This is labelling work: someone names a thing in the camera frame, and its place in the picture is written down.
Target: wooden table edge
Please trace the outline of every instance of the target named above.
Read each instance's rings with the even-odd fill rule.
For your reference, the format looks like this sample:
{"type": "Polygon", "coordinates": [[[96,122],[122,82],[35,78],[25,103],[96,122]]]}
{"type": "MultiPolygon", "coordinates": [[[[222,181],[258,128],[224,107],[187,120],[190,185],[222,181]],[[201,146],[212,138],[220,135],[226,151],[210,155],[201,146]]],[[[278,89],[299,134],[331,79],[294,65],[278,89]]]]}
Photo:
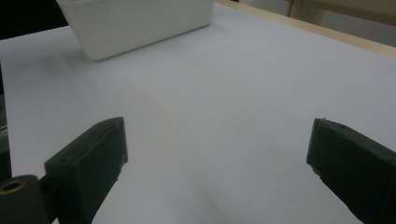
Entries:
{"type": "Polygon", "coordinates": [[[260,17],[264,17],[273,21],[279,21],[284,24],[297,27],[308,32],[312,32],[318,35],[323,35],[331,39],[335,39],[346,44],[361,48],[368,49],[370,51],[383,54],[392,58],[396,58],[396,48],[384,44],[374,42],[372,40],[364,39],[354,35],[348,35],[338,31],[334,31],[325,27],[317,26],[308,22],[298,21],[286,16],[276,14],[274,12],[269,12],[256,7],[247,6],[241,3],[236,3],[230,0],[215,0],[217,3],[222,4],[227,7],[233,7],[235,9],[245,11],[260,17]]]}

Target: white container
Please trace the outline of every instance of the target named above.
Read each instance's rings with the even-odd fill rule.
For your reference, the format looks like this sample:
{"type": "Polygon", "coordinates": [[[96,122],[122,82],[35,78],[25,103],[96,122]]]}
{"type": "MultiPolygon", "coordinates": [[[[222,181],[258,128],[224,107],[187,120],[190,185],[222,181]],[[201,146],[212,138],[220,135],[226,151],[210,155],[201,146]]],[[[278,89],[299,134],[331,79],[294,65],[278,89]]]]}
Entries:
{"type": "Polygon", "coordinates": [[[213,0],[57,0],[92,60],[179,35],[212,21],[213,0]]]}

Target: white paper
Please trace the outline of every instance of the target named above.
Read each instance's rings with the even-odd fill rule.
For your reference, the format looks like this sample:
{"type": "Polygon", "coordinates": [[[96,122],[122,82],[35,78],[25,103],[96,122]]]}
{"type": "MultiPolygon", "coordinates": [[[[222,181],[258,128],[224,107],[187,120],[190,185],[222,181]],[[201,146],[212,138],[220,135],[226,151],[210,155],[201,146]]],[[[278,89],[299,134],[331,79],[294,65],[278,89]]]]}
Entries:
{"type": "Polygon", "coordinates": [[[129,162],[93,223],[360,223],[305,163],[313,121],[396,148],[396,60],[215,4],[213,23],[90,62],[68,27],[0,42],[14,175],[103,119],[129,162]]]}

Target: screw hole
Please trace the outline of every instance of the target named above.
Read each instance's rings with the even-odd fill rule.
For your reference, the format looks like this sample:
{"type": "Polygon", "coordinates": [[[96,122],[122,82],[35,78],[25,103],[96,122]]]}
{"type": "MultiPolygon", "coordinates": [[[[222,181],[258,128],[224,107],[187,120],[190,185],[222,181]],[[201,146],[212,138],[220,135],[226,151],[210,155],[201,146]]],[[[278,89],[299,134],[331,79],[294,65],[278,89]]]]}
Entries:
{"type": "Polygon", "coordinates": [[[69,159],[67,159],[67,158],[61,158],[59,160],[59,163],[68,163],[68,162],[69,162],[69,159]]]}
{"type": "Polygon", "coordinates": [[[24,180],[14,180],[0,187],[0,194],[9,194],[22,189],[26,185],[24,180]]]}

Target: black plastic part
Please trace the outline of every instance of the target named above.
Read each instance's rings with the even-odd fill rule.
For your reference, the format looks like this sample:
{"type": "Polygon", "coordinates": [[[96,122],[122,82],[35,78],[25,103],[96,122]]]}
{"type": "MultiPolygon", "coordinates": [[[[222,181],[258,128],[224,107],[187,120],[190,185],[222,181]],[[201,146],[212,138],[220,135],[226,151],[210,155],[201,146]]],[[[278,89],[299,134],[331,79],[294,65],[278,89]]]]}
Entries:
{"type": "Polygon", "coordinates": [[[59,186],[60,223],[92,223],[127,161],[122,118],[92,126],[46,161],[48,178],[59,186]]]}
{"type": "Polygon", "coordinates": [[[396,153],[345,125],[315,119],[307,163],[365,224],[396,223],[396,153]]]}
{"type": "Polygon", "coordinates": [[[39,181],[0,183],[0,224],[85,224],[92,220],[128,160],[123,118],[108,119],[58,152],[39,181]]]}
{"type": "Polygon", "coordinates": [[[0,223],[48,223],[37,177],[21,175],[0,183],[0,223]]]}

